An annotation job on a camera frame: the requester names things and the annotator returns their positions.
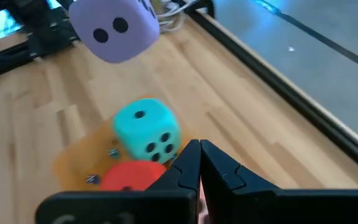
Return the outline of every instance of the teal dice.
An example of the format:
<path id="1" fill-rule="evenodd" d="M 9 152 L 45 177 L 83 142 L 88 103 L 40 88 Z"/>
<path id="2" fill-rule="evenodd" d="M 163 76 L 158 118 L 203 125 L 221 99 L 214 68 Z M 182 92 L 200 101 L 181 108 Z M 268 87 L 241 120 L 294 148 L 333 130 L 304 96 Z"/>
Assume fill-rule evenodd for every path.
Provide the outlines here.
<path id="1" fill-rule="evenodd" d="M 138 160 L 165 163 L 181 144 L 181 131 L 175 115 L 161 101 L 137 100 L 112 119 L 112 129 L 129 154 Z"/>

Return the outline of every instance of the gray floor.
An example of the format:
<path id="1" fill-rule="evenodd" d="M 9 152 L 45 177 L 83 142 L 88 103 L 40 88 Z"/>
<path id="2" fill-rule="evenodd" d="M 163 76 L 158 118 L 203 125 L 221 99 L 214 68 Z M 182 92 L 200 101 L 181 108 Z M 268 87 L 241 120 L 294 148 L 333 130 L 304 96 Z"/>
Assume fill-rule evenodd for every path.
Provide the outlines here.
<path id="1" fill-rule="evenodd" d="M 358 64 L 251 0 L 214 0 L 217 20 L 358 133 Z M 358 0 L 267 0 L 358 55 Z"/>

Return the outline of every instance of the purple dice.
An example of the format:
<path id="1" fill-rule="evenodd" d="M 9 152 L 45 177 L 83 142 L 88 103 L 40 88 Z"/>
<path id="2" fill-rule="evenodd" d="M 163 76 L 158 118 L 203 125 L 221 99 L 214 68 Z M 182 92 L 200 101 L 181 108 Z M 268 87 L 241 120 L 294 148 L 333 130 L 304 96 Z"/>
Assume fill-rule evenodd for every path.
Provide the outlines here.
<path id="1" fill-rule="evenodd" d="M 119 63 L 135 57 L 160 35 L 149 0 L 77 0 L 69 13 L 80 39 L 107 62 Z"/>

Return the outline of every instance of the foam dice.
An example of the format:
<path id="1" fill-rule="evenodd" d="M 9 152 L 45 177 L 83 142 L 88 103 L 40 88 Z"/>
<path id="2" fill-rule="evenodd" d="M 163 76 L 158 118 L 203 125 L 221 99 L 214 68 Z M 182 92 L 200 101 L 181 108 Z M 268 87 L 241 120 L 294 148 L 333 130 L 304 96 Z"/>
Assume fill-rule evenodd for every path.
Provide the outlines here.
<path id="1" fill-rule="evenodd" d="M 83 43 L 107 62 L 119 63 L 135 57 L 160 35 L 149 0 L 77 0 L 69 13 Z"/>
<path id="2" fill-rule="evenodd" d="M 165 163 L 181 144 L 175 115 L 156 99 L 141 99 L 120 110 L 112 119 L 118 140 L 134 159 Z"/>

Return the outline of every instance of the small dice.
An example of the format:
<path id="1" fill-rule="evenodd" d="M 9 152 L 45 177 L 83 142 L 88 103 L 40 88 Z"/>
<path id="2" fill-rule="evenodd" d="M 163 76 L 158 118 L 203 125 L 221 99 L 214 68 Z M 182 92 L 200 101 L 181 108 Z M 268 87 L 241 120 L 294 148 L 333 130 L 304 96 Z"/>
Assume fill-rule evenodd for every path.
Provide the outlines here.
<path id="1" fill-rule="evenodd" d="M 87 184 L 99 184 L 99 182 L 100 182 L 99 175 L 90 174 L 86 178 L 86 183 Z"/>
<path id="2" fill-rule="evenodd" d="M 112 63 L 150 47 L 160 26 L 149 0 L 80 0 L 69 8 L 70 22 L 87 48 Z"/>
<path id="3" fill-rule="evenodd" d="M 109 156 L 112 157 L 113 159 L 117 159 L 119 158 L 119 152 L 117 148 L 113 148 L 109 150 Z"/>
<path id="4" fill-rule="evenodd" d="M 141 99 L 112 119 L 118 140 L 134 159 L 167 162 L 178 151 L 181 131 L 175 115 L 156 99 Z"/>

